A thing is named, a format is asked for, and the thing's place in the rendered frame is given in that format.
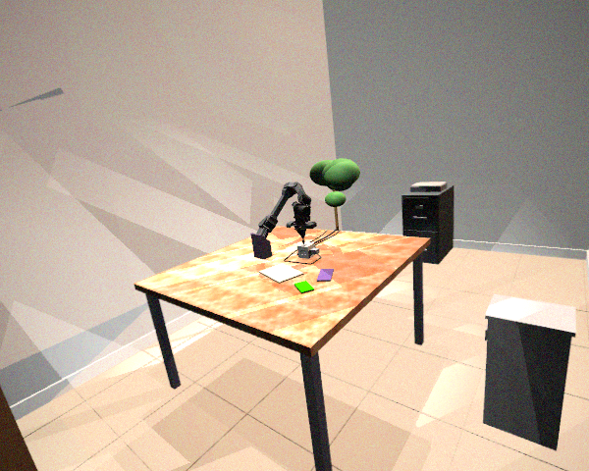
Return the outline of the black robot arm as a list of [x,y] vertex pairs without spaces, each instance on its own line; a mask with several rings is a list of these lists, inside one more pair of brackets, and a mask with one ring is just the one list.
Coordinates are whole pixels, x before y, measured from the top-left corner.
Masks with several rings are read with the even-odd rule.
[[[267,238],[269,233],[271,233],[276,224],[278,223],[277,217],[280,214],[281,210],[283,209],[284,205],[286,204],[287,200],[292,197],[294,194],[298,194],[297,200],[292,204],[294,208],[295,215],[301,215],[305,218],[306,223],[310,221],[310,204],[311,198],[305,193],[302,185],[298,182],[295,183],[285,183],[282,189],[282,196],[280,197],[279,201],[277,202],[276,206],[274,207],[271,214],[267,215],[259,224],[258,224],[258,231],[257,234],[264,236]],[[264,225],[264,226],[263,226]],[[267,229],[267,228],[268,229]]]

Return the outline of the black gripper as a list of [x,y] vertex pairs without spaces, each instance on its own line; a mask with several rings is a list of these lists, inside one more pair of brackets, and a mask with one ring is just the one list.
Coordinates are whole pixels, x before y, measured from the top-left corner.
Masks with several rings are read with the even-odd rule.
[[287,228],[291,228],[294,226],[294,229],[299,233],[299,235],[305,238],[306,229],[314,229],[317,224],[316,222],[309,222],[306,223],[305,218],[301,215],[294,215],[295,221],[289,221],[286,226]]

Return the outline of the purple rectangular block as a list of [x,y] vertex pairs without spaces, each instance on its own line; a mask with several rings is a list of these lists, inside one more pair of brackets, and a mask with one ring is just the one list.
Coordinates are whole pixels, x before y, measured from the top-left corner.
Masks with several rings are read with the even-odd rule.
[[334,269],[321,269],[316,282],[331,282]]

